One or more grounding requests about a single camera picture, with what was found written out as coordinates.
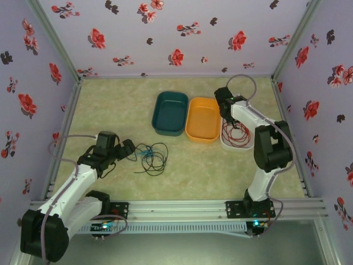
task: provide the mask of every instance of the floral wallpaper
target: floral wallpaper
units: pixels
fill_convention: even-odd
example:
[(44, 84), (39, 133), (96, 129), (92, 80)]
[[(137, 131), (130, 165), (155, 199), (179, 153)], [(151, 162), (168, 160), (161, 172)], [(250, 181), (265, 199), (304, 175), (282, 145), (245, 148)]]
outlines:
[[(308, 0), (39, 2), (87, 78), (271, 75)], [(299, 67), (306, 56), (302, 49)]]
[(353, 260), (352, 12), (350, 0), (323, 1), (277, 79), (313, 195), (324, 198), (334, 225), (342, 264)]
[[(72, 6), (57, 8), (58, 17), (77, 18)], [(0, 31), (0, 263), (9, 264), (23, 214), (42, 199), (47, 145), (58, 137), (75, 81), (26, 1), (2, 3)]]

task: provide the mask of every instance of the grey floor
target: grey floor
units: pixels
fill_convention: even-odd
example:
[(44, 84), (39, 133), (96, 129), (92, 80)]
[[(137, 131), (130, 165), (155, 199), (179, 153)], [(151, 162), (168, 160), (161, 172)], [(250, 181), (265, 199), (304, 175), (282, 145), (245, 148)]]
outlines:
[[(32, 265), (42, 264), (35, 258)], [(221, 234), (120, 235), (96, 242), (77, 235), (59, 265), (321, 265), (311, 222), (279, 221), (260, 239)]]

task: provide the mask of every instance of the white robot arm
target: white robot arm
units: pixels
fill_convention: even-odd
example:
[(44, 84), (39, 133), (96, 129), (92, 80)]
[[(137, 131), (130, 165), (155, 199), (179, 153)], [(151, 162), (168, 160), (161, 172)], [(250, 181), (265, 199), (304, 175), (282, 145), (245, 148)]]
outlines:
[[(272, 124), (282, 130), (290, 139), (288, 123), (285, 121), (276, 122), (267, 118), (248, 104), (247, 99), (243, 96), (234, 97), (228, 87), (222, 87), (215, 91), (215, 97), (220, 108), (220, 115), (227, 123), (233, 124), (235, 127), (236, 122), (241, 122), (255, 136), (254, 158), (257, 167), (253, 182), (245, 191), (242, 202), (244, 215), (242, 217), (260, 216), (264, 212), (268, 212), (271, 217), (274, 217), (275, 212), (270, 210), (273, 208), (267, 191), (273, 182), (272, 177), (292, 161), (293, 154), (288, 142)], [(277, 140), (277, 143), (273, 144), (271, 139)]]
[[(115, 140), (113, 132), (101, 131), (96, 145), (91, 146), (77, 161), (78, 171), (70, 175), (64, 185), (37, 211), (28, 210), (22, 218), (20, 249), (24, 253), (41, 257), (45, 246), (46, 259), (57, 262), (65, 253), (69, 240), (89, 220), (106, 215), (110, 209), (108, 194), (95, 190), (78, 200), (103, 172), (115, 161), (124, 159), (135, 150), (130, 139), (123, 145)], [(45, 223), (45, 242), (41, 242), (41, 228)]]

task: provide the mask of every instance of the teal plastic bin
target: teal plastic bin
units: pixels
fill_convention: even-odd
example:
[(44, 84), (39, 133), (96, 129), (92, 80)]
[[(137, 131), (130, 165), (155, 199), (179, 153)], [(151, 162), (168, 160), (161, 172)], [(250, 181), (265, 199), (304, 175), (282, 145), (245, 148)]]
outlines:
[(165, 91), (158, 95), (154, 106), (152, 127), (156, 133), (179, 136), (183, 133), (188, 114), (189, 98), (184, 93)]

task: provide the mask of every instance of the wire bundle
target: wire bundle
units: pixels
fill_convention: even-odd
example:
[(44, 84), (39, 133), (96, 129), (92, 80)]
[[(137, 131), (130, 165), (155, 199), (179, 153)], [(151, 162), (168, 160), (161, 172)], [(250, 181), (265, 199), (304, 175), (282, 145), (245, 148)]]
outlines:
[[(165, 147), (166, 152), (161, 149), (154, 148), (154, 146), (162, 146)], [(164, 172), (165, 166), (167, 165), (168, 159), (168, 148), (162, 143), (158, 142), (153, 145), (145, 145), (139, 144), (136, 146), (135, 151), (133, 153), (135, 156), (133, 159), (128, 158), (130, 161), (137, 161), (137, 157), (141, 158), (141, 165), (143, 167), (143, 171), (134, 172), (136, 174), (147, 173), (150, 176), (159, 176)]]
[[(239, 138), (233, 137), (233, 130), (240, 130), (242, 132), (241, 136)], [(228, 141), (233, 147), (241, 148), (250, 143), (251, 133), (240, 121), (231, 124), (224, 121), (222, 124), (222, 140), (223, 142)]]

